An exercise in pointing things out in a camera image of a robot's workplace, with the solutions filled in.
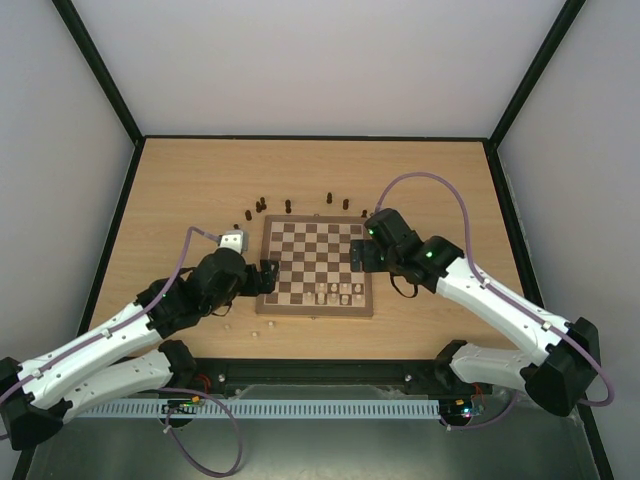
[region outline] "perforated metal strip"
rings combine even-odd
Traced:
[[[120,399],[95,407],[82,418],[159,418],[167,399]],[[439,419],[435,400],[222,400],[237,418],[255,419]],[[186,407],[174,418],[226,418],[212,402]]]

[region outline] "black metal frame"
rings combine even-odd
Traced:
[[[88,330],[91,317],[102,287],[102,282],[106,273],[107,265],[111,257],[111,252],[115,244],[120,223],[124,215],[129,193],[133,186],[136,170],[140,162],[140,157],[145,145],[146,138],[209,138],[209,139],[245,139],[245,140],[339,140],[339,141],[428,141],[428,142],[482,142],[487,157],[489,170],[495,186],[496,196],[500,205],[500,210],[505,223],[507,235],[513,252],[516,268],[522,284],[524,296],[533,303],[542,306],[542,296],[533,272],[528,249],[522,235],[520,223],[515,212],[513,200],[508,184],[502,169],[502,164],[498,156],[498,146],[506,136],[509,128],[513,124],[518,113],[524,106],[527,98],[535,87],[540,76],[544,72],[547,64],[553,57],[560,42],[568,32],[573,21],[582,8],[585,0],[567,0],[562,7],[551,30],[547,34],[542,46],[534,57],[529,69],[518,86],[513,98],[509,102],[502,118],[498,122],[495,131],[490,138],[472,137],[362,137],[362,136],[270,136],[270,135],[148,135],[143,136],[137,127],[133,116],[127,108],[113,78],[109,74],[106,65],[102,61],[100,54],[91,40],[78,12],[70,0],[52,0],[60,16],[67,25],[71,35],[91,67],[96,79],[103,88],[105,95],[109,99],[116,114],[120,118],[124,128],[129,134],[135,151],[131,164],[126,175],[126,179],[120,193],[120,198],[116,207],[116,212],[107,235],[105,247],[100,258],[96,276],[91,287],[89,298],[82,316],[78,334]],[[278,382],[285,376],[290,383],[295,378],[315,378],[317,382],[333,383],[354,383],[354,384],[376,384],[404,386],[410,391],[405,381],[405,376],[416,369],[424,369],[425,365],[431,365],[432,361],[278,361],[278,360],[217,360],[202,359],[200,365],[212,372],[222,369],[225,374],[226,386],[217,385],[222,393],[228,388],[244,387],[252,381],[268,383]],[[578,412],[582,418],[591,451],[598,468],[600,477],[603,479],[613,478],[598,429],[593,418],[593,413],[589,407],[580,405]],[[20,461],[14,472],[14,480],[26,478],[34,450],[24,451],[20,456]]]

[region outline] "table top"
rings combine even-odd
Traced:
[[[245,258],[257,262],[264,217],[284,214],[285,200],[297,215],[359,215],[373,210],[391,180],[412,171],[440,175],[460,191],[476,262],[521,292],[480,142],[148,139],[91,328],[171,273],[190,225],[220,234],[239,224],[250,236]],[[327,192],[333,194],[331,205]],[[260,197],[268,209],[256,213]],[[342,210],[345,198],[348,211]],[[440,235],[464,246],[460,209],[439,183],[404,180],[384,206],[397,209],[423,239]],[[252,211],[251,221],[245,220],[246,210]],[[195,236],[185,265],[197,265],[214,248]],[[511,346],[472,313],[425,289],[405,299],[388,275],[374,274],[373,290],[372,318],[258,315],[255,299],[237,298],[226,317],[205,317],[172,338],[183,340],[196,357],[217,358],[429,359],[452,339]]]

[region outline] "wooden surface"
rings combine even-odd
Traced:
[[[219,234],[238,223],[250,234],[246,259],[256,262],[264,216],[284,213],[286,199],[298,215],[359,214],[373,209],[394,177],[417,170],[441,175],[460,190],[471,216],[476,262],[520,292],[480,143],[150,139],[92,327],[120,311],[151,281],[170,274],[190,225]],[[325,201],[329,191],[332,205]],[[261,196],[268,210],[257,214],[255,202]],[[344,198],[350,201],[348,212],[342,210]],[[404,180],[385,206],[399,210],[423,239],[437,234],[464,245],[459,207],[432,180]],[[247,209],[253,212],[251,222],[244,218]],[[185,265],[196,265],[213,249],[210,241],[194,236]],[[371,319],[269,318],[255,313],[255,299],[238,298],[227,317],[203,318],[172,338],[183,340],[194,356],[218,358],[428,359],[452,339],[510,346],[482,320],[427,290],[414,299],[402,298],[385,274],[373,276],[373,288]]]

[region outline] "white wall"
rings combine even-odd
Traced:
[[[75,335],[132,146],[49,0],[0,2],[0,86],[0,358],[25,359]]]
[[[76,0],[145,134],[488,136],[563,0]]]
[[[621,479],[640,470],[638,18],[587,2],[500,149],[545,301],[600,329],[618,396],[594,413]]]

